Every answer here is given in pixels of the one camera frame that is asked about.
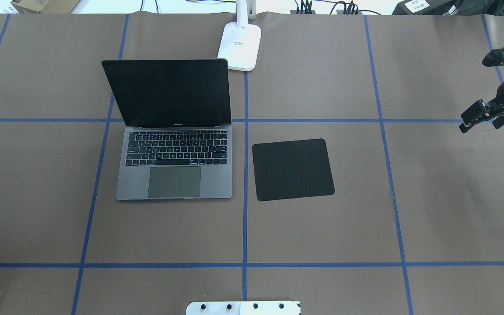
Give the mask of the black mouse pad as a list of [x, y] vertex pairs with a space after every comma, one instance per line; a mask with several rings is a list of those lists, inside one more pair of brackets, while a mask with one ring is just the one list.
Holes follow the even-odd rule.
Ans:
[[335, 194], [326, 141], [256, 143], [252, 146], [257, 199], [299, 199]]

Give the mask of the grey laptop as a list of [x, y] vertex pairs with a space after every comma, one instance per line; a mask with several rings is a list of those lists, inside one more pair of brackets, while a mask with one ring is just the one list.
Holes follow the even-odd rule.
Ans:
[[228, 62], [104, 60], [101, 65], [126, 126], [116, 199], [230, 199]]

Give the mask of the white desk lamp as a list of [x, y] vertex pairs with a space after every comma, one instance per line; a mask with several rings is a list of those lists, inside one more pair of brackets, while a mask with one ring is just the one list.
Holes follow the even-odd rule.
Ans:
[[262, 30], [250, 21], [256, 19], [256, 0], [237, 0], [236, 19], [224, 26], [218, 59], [228, 69], [249, 72], [256, 67]]

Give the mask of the black power adapter box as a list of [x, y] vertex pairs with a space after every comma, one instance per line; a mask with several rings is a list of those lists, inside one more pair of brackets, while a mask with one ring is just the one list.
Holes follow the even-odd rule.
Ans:
[[402, 0], [392, 15], [450, 15], [460, 6], [459, 0]]

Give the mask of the black orange usb hub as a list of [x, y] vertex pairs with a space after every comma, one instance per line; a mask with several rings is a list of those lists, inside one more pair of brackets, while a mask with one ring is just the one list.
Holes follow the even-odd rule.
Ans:
[[295, 8], [289, 10], [290, 14], [315, 14], [315, 3], [331, 5], [328, 14], [360, 15], [361, 10], [354, 0], [294, 0]]

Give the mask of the cardboard box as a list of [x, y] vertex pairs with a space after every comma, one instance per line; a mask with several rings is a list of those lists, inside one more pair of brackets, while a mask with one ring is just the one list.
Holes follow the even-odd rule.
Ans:
[[11, 0], [21, 14], [70, 14], [80, 0]]

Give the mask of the white pedestal column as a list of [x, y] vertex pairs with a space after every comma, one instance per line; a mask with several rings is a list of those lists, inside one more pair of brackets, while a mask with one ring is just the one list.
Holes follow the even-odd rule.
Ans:
[[299, 301], [196, 301], [186, 315], [300, 315]]

